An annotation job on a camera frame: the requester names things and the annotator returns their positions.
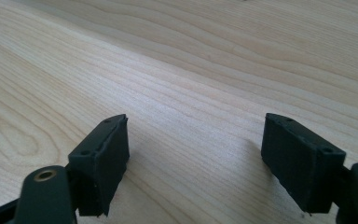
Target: wood grain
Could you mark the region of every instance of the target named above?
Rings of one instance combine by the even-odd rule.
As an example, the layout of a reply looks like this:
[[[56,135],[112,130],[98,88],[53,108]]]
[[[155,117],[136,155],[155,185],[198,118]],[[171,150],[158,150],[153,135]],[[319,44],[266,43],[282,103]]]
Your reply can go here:
[[[79,223],[335,223],[261,161],[267,112],[358,162],[358,0],[0,0],[0,205],[126,113],[110,216]]]

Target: light wood table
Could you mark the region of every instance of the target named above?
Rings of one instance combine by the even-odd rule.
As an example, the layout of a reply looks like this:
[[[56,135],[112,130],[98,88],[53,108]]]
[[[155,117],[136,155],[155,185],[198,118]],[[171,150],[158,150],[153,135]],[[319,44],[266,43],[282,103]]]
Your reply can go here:
[[[125,113],[110,216],[79,223],[335,223],[261,161],[267,112],[358,162],[358,0],[0,0],[0,205]]]

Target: wooden surface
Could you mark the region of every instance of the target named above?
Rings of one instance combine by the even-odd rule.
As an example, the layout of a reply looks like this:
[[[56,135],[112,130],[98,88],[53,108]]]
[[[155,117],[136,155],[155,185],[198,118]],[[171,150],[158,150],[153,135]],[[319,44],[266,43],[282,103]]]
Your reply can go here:
[[[79,223],[335,223],[261,161],[267,112],[358,162],[358,0],[0,0],[0,205],[126,113],[110,216]]]

